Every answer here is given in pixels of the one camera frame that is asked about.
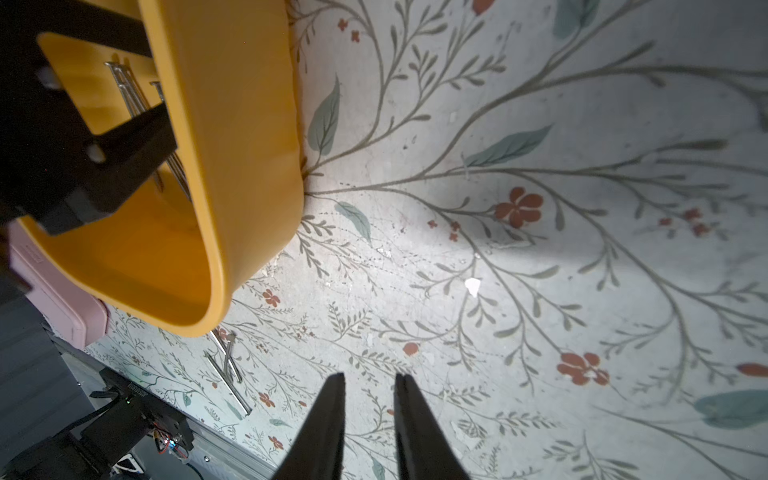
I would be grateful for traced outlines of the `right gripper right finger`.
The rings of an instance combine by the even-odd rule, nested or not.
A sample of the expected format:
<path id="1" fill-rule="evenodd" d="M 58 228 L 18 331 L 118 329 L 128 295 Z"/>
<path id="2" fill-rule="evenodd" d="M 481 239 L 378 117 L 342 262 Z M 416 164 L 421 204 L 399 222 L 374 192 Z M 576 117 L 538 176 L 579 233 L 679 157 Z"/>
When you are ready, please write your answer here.
<path id="1" fill-rule="evenodd" d="M 400 479 L 470 479 L 411 375 L 395 377 L 394 426 Z"/>

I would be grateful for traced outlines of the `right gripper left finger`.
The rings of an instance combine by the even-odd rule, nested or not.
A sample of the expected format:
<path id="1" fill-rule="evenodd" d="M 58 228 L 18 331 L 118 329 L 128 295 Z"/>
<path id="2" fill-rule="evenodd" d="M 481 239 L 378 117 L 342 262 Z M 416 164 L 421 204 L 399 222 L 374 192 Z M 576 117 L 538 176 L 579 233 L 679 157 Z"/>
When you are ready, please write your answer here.
<path id="1" fill-rule="evenodd" d="M 324 382 L 298 435 L 273 479 L 339 480 L 345 433 L 345 377 Z"/>

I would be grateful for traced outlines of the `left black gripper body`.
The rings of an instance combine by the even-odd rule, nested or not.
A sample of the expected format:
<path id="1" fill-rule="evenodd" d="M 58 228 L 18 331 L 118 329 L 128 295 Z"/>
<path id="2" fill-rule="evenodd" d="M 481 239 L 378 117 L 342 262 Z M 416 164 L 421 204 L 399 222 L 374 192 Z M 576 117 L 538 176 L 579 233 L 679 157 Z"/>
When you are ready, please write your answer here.
<path id="1" fill-rule="evenodd" d="M 160 104 L 96 135 L 38 44 L 60 34 L 148 57 L 141 21 L 81 1 L 1 4 L 1 221 L 59 235 L 116 212 L 177 147 Z"/>

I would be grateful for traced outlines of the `yellow plastic storage box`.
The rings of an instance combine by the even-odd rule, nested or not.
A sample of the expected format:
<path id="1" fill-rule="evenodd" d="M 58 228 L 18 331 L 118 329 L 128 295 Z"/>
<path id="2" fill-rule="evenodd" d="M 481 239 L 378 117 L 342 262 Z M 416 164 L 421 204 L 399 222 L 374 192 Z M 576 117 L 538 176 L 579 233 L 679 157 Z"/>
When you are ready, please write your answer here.
<path id="1" fill-rule="evenodd" d="M 30 215 L 17 219 L 82 289 L 173 334 L 205 335 L 234 292 L 288 243 L 303 211 L 285 6 L 81 2 L 141 21 L 151 54 L 43 33 L 38 44 L 55 77 L 100 135 L 132 119 L 105 63 L 128 65 L 149 109 L 168 110 L 191 200 L 169 155 L 105 218 L 59 235 Z"/>

